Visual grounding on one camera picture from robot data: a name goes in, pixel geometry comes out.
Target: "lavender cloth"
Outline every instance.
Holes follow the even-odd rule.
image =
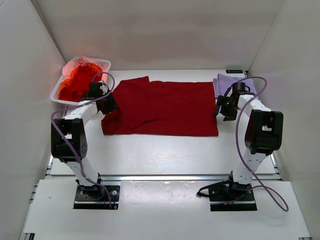
[[[219,95],[224,95],[232,84],[244,78],[245,77],[225,76],[219,73],[218,77],[213,79],[214,97],[217,98]],[[257,93],[253,79],[246,79],[243,83],[251,89],[251,93]]]

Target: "white floor panel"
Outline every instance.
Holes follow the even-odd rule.
[[[290,182],[265,181],[287,201],[280,210],[257,189],[258,211],[210,212],[207,198],[195,197],[205,181],[122,181],[119,210],[73,209],[73,179],[41,180],[25,233],[34,240],[298,240],[310,237]]]
[[[212,82],[225,70],[128,70],[110,71],[121,80],[149,76],[151,81]],[[229,74],[244,77],[243,74]],[[236,122],[223,122],[219,115],[218,137],[189,137],[164,135],[113,135],[105,136],[101,129],[103,115],[97,114],[85,126],[88,158],[101,175],[227,175],[240,162],[235,141]],[[248,117],[240,121],[239,136],[242,152]],[[258,174],[274,174],[270,157],[264,160]],[[73,175],[59,160],[53,162],[51,175]]]

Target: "red garment in basket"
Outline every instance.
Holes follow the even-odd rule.
[[[123,80],[112,92],[120,110],[101,121],[105,135],[218,136],[212,82]]]
[[[82,96],[89,91],[94,75],[101,72],[101,68],[92,63],[77,66],[68,79],[61,82],[58,98],[64,101],[79,102]],[[101,75],[95,78],[95,82],[101,80]]]

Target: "laundry basket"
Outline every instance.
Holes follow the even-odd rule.
[[[78,60],[79,57],[74,57],[72,58],[72,60]],[[108,68],[107,68],[107,72],[109,72],[109,69],[110,69],[110,66],[111,66],[111,62],[108,61],[108,60],[104,60],[104,59],[99,59],[99,58],[92,58],[94,60],[97,60],[98,63],[101,65],[101,67],[103,67],[105,64],[108,65]],[[60,100],[58,98],[58,94],[59,94],[59,90],[60,90],[60,87],[61,87],[61,82],[63,81],[64,79],[64,76],[61,75],[61,77],[59,78],[59,81],[56,83],[51,95],[50,95],[50,98],[52,101],[54,102],[57,102],[57,103],[61,103],[61,104],[65,104],[65,105],[79,105],[78,102],[76,101],[65,101],[65,100]]]

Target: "mounting plate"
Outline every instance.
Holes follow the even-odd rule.
[[[112,199],[112,192],[116,191],[114,195],[114,202],[111,202],[111,209],[109,204],[108,196],[89,196],[85,194],[81,188],[78,186],[75,192],[73,208],[74,209],[101,209],[101,210],[117,210],[119,208],[119,196],[120,196],[120,186],[119,185],[104,185]]]
[[[230,193],[226,185],[209,187],[210,202],[228,202],[233,201],[241,196],[239,193]],[[256,211],[257,205],[254,192],[245,194],[244,197],[232,204],[213,204],[210,203],[211,212],[228,212],[228,211]]]

